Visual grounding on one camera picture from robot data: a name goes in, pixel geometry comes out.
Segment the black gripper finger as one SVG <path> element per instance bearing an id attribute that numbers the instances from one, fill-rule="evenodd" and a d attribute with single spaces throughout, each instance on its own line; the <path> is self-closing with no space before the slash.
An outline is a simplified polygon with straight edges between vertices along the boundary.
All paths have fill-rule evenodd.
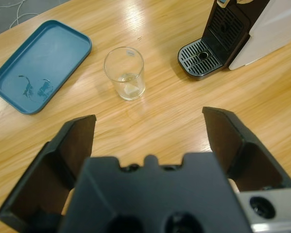
<path id="1" fill-rule="evenodd" d="M 66 122 L 47 142 L 0 208 L 0 218 L 31 220 L 36 215 L 60 215 L 75 187 L 82 165 L 91 155 L 96 117 Z"/>
<path id="2" fill-rule="evenodd" d="M 203 107 L 211 150 L 239 191 L 291 188 L 291 177 L 231 111 Z"/>

